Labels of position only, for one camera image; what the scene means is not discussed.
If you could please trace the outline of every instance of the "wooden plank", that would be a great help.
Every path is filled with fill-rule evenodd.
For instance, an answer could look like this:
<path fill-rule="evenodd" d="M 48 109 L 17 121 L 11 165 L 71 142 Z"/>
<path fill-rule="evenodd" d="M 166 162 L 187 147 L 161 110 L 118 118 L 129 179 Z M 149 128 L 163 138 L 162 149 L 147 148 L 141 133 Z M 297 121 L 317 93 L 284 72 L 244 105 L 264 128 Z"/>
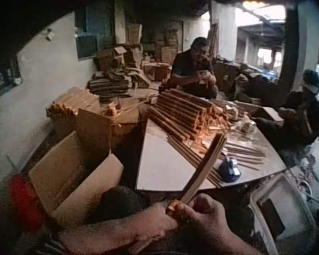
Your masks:
<path fill-rule="evenodd" d="M 183 189 L 184 195 L 180 199 L 181 202 L 188 203 L 190 199 L 195 195 L 195 193 L 197 192 L 198 188 L 200 187 L 204 179 L 210 173 L 226 141 L 227 141 L 227 138 L 225 135 L 223 134 L 215 135 L 212 141 L 212 144 L 210 145 L 206 155 L 202 159 L 201 163 L 198 165 L 194 175 L 189 180 L 186 187 L 184 187 Z"/>

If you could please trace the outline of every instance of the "hand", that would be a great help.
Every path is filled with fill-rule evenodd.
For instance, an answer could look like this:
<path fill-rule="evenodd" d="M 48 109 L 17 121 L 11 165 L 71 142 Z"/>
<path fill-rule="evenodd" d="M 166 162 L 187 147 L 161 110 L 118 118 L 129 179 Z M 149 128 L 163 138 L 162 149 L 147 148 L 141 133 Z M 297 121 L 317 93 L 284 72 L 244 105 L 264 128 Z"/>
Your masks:
<path fill-rule="evenodd" d="M 197 71 L 197 73 L 200 75 L 201 79 L 204 81 L 209 81 L 213 77 L 213 75 L 208 70 Z"/>
<path fill-rule="evenodd" d="M 136 240 L 161 238 L 165 232 L 177 228 L 177 221 L 165 212 L 169 202 L 156 203 L 148 209 L 131 216 Z"/>
<path fill-rule="evenodd" d="M 279 109 L 279 116 L 286 120 L 294 120 L 297 116 L 297 112 L 294 109 L 285 109 L 281 107 Z"/>
<path fill-rule="evenodd" d="M 210 196 L 200 194 L 188 205 L 178 205 L 178 211 L 192 221 L 196 230 L 214 248 L 219 248 L 232 238 L 223 205 Z"/>

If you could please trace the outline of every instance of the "white table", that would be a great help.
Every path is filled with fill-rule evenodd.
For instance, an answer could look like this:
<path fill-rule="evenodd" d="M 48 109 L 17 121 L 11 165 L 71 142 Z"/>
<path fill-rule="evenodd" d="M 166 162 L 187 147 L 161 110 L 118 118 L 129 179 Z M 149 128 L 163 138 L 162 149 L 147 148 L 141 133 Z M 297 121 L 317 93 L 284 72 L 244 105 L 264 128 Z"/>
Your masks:
<path fill-rule="evenodd" d="M 285 164 L 267 141 L 263 134 L 257 129 L 253 141 L 241 140 L 235 135 L 230 135 L 230 142 L 239 145 L 253 146 L 262 150 L 266 155 L 263 165 L 253 165 L 260 171 L 239 166 L 242 172 L 240 179 L 233 183 L 221 183 L 221 186 L 231 186 L 250 182 L 286 169 Z M 137 190 L 143 191 L 181 191 L 192 177 L 195 168 L 168 142 L 167 134 L 153 121 L 148 120 L 146 134 L 140 159 Z M 213 189 L 215 186 L 205 180 L 200 189 Z"/>

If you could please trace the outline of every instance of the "white container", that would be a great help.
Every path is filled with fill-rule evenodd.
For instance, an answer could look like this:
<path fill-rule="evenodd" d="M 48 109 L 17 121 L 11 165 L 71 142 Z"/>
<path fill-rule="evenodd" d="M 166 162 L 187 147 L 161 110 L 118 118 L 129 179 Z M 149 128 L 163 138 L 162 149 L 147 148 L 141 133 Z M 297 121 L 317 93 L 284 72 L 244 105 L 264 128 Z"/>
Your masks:
<path fill-rule="evenodd" d="M 273 240 L 271 231 L 258 205 L 271 199 L 285 226 Z M 285 175 L 270 179 L 250 196 L 249 205 L 255 215 L 255 231 L 260 231 L 269 255 L 300 254 L 311 249 L 317 237 L 314 218 L 297 187 Z"/>

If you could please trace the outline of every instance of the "pile of wood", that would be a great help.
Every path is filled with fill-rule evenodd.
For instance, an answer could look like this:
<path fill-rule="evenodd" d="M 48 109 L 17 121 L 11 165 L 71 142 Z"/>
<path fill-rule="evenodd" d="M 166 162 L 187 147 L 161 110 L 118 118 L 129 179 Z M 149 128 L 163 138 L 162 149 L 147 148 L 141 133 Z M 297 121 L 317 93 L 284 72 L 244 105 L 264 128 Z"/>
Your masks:
<path fill-rule="evenodd" d="M 202 161 L 202 157 L 195 153 L 193 150 L 191 150 L 188 146 L 183 144 L 181 141 L 179 141 L 176 137 L 174 136 L 169 136 L 168 137 L 168 142 L 169 144 L 175 148 L 189 163 L 192 164 L 193 167 L 197 167 L 200 162 Z M 250 148 L 245 148 L 243 146 L 240 146 L 238 144 L 226 142 L 224 144 L 224 148 L 226 148 L 229 152 L 228 156 L 229 157 L 234 157 L 238 161 L 238 166 L 239 167 L 246 167 L 255 171 L 259 171 L 258 168 L 253 167 L 251 165 L 262 165 L 262 157 L 265 157 L 265 155 L 256 150 L 256 149 L 250 149 Z M 220 160 L 225 160 L 224 155 L 219 155 L 218 159 Z M 222 180 L 221 176 L 217 172 L 217 169 L 214 167 L 212 168 L 211 172 L 209 173 L 207 179 L 214 184 L 217 188 L 221 188 L 222 184 L 224 181 Z"/>
<path fill-rule="evenodd" d="M 46 116 L 51 118 L 74 116 L 78 114 L 79 108 L 97 112 L 100 108 L 98 96 L 91 94 L 88 90 L 73 87 L 46 108 Z"/>
<path fill-rule="evenodd" d="M 104 75 L 95 75 L 88 82 L 87 88 L 92 94 L 99 96 L 102 104 L 110 103 L 113 98 L 130 97 L 127 93 L 131 87 L 131 78 L 124 72 L 109 71 Z"/>
<path fill-rule="evenodd" d="M 151 107 L 150 118 L 180 141 L 195 139 L 216 119 L 216 106 L 177 89 L 166 90 Z"/>
<path fill-rule="evenodd" d="M 212 24 L 211 28 L 208 32 L 208 45 L 209 45 L 209 55 L 211 58 L 213 58 L 216 54 L 217 49 L 217 30 L 218 30 L 218 24 Z"/>

